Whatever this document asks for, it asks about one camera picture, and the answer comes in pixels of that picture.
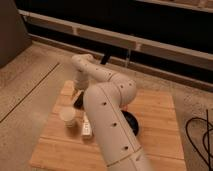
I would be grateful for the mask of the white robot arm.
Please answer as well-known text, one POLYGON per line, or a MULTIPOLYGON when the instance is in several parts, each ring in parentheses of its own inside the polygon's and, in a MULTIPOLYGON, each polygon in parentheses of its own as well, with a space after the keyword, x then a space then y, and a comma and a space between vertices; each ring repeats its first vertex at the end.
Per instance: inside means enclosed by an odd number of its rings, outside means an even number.
POLYGON ((108 171, 154 171, 121 108, 131 103, 137 86, 130 77, 94 63, 90 54, 74 55, 76 89, 108 171))

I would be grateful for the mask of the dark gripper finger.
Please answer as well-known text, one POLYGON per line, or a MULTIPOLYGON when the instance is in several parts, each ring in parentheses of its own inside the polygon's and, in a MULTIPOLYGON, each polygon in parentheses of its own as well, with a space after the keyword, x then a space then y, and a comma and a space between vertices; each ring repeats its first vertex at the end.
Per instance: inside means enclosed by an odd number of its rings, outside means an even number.
POLYGON ((83 96, 84 96, 83 93, 81 93, 81 94, 78 96, 77 100, 76 100, 75 103, 74 103, 74 107, 75 107, 75 108, 81 109, 81 108, 83 107, 83 96))

